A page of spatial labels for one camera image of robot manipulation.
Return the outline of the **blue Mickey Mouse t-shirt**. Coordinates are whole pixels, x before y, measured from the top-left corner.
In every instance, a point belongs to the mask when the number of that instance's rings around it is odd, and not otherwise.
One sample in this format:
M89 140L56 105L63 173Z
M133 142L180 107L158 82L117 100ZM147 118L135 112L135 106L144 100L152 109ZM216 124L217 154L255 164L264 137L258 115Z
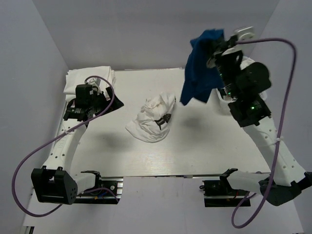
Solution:
M213 89L224 87L217 68L207 67L207 61L213 53L213 44L223 38L223 29L210 29L190 40L192 51L185 66L185 80L180 97L184 106L193 98L206 103Z

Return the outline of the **white plastic laundry basket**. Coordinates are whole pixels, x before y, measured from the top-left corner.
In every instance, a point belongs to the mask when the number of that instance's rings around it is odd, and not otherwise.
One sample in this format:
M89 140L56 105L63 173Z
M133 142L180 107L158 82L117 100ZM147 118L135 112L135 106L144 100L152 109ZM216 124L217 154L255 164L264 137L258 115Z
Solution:
M225 95L224 89L216 89L216 94L218 97L218 103L220 110L225 115L231 115L229 103L234 102L235 99L232 99L230 96Z

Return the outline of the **white t-shirt green trim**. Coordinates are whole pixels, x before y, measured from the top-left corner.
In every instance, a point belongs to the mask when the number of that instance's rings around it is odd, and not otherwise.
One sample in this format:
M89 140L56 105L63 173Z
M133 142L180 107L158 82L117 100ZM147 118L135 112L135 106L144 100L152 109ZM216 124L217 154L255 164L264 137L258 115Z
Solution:
M247 57L247 56L243 56L242 62L240 64L240 69L243 70L254 62L255 61L252 58Z

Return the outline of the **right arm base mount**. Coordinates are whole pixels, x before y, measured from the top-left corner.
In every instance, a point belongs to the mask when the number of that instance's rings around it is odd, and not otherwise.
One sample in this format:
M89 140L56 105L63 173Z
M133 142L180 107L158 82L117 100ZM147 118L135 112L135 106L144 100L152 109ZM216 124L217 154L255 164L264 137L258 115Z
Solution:
M204 194L206 208L236 207L247 194L243 190L233 190L221 185L220 180L205 180L199 186Z

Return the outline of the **folded white t-shirt stack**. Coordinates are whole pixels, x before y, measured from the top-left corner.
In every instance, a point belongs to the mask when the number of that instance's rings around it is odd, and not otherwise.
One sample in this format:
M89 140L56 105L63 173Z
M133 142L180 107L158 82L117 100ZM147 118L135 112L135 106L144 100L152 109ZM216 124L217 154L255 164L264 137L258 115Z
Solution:
M99 66L68 71L66 75L65 88L63 91L66 95L66 102L69 102L76 97L76 86L84 84L85 80L90 76L93 77L88 79L87 83L99 87L99 89L104 92L106 99L109 98L109 95L106 91L106 88L109 87L109 85L105 81L96 78L95 76L106 79L113 86L113 88L115 88L115 72L111 69L110 66Z

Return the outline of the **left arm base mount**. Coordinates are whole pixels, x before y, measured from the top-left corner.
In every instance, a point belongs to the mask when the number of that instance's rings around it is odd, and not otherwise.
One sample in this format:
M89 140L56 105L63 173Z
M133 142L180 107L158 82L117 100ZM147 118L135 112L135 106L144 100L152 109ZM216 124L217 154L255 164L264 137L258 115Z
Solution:
M74 201L75 204L110 204L116 205L121 199L123 190L122 177L102 177L99 186L79 194Z

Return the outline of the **white t-shirt black print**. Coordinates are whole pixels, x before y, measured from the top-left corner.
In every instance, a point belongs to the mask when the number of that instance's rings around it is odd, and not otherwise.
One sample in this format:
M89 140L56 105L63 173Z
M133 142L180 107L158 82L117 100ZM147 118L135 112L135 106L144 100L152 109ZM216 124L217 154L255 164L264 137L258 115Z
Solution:
M125 129L134 138L143 142L160 142L170 131L175 108L175 94L162 92L146 99L136 118L128 122Z

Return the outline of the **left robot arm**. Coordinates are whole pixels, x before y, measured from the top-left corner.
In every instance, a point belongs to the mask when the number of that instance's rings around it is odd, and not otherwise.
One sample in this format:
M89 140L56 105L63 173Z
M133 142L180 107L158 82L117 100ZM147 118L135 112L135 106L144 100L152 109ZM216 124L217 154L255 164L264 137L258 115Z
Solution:
M103 189L100 172L86 170L71 175L74 154L86 132L89 120L123 107L111 87L102 91L96 85L76 87L76 97L68 102L59 133L48 159L34 169L31 180L39 202L71 205L85 191L97 195Z

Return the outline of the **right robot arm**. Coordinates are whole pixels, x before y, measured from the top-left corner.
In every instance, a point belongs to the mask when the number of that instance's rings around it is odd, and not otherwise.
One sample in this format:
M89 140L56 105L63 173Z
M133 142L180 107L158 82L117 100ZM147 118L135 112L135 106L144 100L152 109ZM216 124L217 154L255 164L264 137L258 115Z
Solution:
M245 190L262 194L272 205L293 200L311 187L312 174L294 159L279 137L272 113L260 94L271 87L267 67L254 62L244 69L240 64L243 53L237 49L217 50L212 58L224 83L231 115L253 140L262 154L270 173L248 173L228 169L219 177L219 187L225 194Z

